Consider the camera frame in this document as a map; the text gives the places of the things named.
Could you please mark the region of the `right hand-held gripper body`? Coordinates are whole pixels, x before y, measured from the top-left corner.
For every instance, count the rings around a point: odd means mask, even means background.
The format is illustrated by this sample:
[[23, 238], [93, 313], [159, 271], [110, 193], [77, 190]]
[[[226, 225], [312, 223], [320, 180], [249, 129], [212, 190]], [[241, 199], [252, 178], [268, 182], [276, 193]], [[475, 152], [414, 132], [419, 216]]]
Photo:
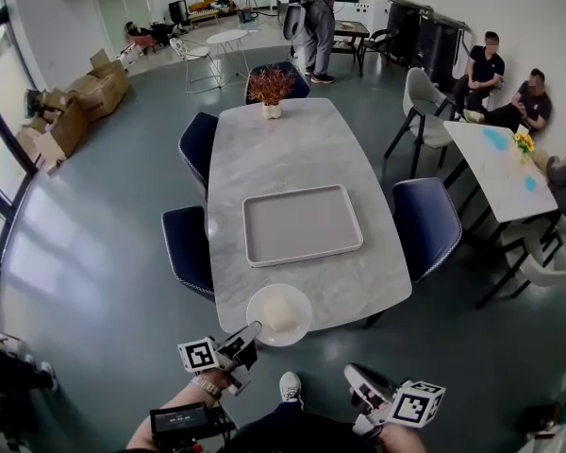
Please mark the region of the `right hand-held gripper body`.
[[360, 413], [352, 430], [361, 439], [372, 442], [387, 424], [423, 428], [437, 414], [445, 393], [442, 386], [406, 381], [397, 387], [393, 397], [385, 397], [391, 403], [387, 410]]

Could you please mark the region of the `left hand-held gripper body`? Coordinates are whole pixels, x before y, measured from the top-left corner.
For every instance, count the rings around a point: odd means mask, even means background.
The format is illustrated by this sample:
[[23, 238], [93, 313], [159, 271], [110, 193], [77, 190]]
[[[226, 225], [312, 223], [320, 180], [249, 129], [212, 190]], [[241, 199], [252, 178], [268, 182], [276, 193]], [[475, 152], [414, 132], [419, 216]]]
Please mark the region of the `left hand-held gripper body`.
[[211, 337], [178, 346], [187, 372], [198, 375], [208, 369], [219, 369], [225, 374], [229, 383], [228, 391], [238, 395], [250, 382], [252, 365], [239, 365], [237, 352], [240, 347], [224, 347], [217, 344]]

